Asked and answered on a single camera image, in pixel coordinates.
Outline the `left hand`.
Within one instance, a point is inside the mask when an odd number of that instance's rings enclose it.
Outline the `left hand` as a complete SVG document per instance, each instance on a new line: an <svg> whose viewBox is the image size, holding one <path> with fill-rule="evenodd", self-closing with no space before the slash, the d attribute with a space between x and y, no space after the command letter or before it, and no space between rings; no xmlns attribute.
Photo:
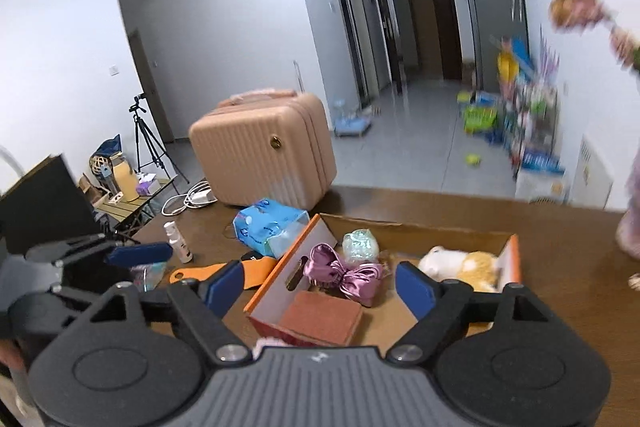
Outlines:
<svg viewBox="0 0 640 427"><path fill-rule="evenodd" d="M12 371L24 371L23 355L11 339L0 340L0 362Z"/></svg>

